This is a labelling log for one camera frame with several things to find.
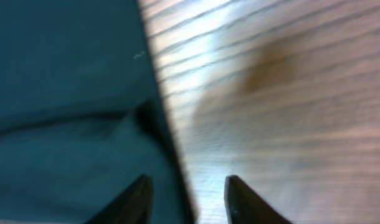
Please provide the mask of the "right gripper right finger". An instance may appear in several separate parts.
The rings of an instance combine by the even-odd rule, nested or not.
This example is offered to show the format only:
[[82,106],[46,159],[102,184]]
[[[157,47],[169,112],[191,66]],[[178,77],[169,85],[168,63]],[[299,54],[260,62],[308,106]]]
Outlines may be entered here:
[[230,224],[292,224],[238,175],[226,177],[224,200]]

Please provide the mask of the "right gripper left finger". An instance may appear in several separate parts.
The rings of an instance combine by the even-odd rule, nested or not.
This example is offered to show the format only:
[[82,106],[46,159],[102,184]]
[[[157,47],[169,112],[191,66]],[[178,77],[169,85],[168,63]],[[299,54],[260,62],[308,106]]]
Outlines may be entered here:
[[150,224],[153,199],[151,177],[141,175],[85,224]]

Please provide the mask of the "black t-shirt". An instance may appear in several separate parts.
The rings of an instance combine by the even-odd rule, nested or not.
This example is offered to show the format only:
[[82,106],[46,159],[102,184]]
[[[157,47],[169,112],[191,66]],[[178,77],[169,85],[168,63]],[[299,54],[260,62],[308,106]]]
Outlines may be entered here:
[[194,223],[135,0],[0,0],[0,222],[85,223],[139,176]]

